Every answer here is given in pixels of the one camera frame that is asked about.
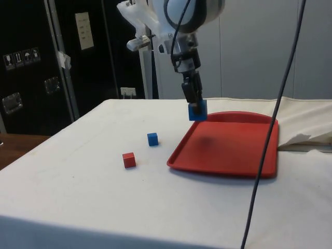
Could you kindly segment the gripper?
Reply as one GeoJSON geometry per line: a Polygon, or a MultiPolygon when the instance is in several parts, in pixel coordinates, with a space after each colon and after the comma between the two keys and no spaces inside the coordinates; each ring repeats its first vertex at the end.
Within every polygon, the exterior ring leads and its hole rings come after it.
{"type": "Polygon", "coordinates": [[[183,74],[182,90],[187,102],[193,108],[195,115],[202,113],[202,84],[199,72],[195,71],[201,66],[197,49],[191,49],[179,54],[171,55],[171,62],[176,73],[183,74]]]}

